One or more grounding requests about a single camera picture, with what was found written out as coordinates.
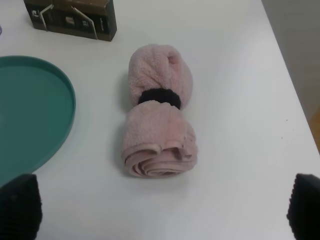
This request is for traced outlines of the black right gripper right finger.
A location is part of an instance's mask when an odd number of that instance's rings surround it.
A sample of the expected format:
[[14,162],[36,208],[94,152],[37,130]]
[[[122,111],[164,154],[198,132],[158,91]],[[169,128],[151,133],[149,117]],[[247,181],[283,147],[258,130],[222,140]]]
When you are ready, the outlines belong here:
[[320,238],[320,179],[298,173],[294,180],[286,215],[296,240]]

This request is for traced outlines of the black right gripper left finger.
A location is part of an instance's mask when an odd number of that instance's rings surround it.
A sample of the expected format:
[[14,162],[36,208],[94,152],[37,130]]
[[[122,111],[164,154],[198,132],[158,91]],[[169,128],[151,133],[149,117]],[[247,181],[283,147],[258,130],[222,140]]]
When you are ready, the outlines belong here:
[[0,188],[0,238],[34,240],[43,218],[37,176],[22,174]]

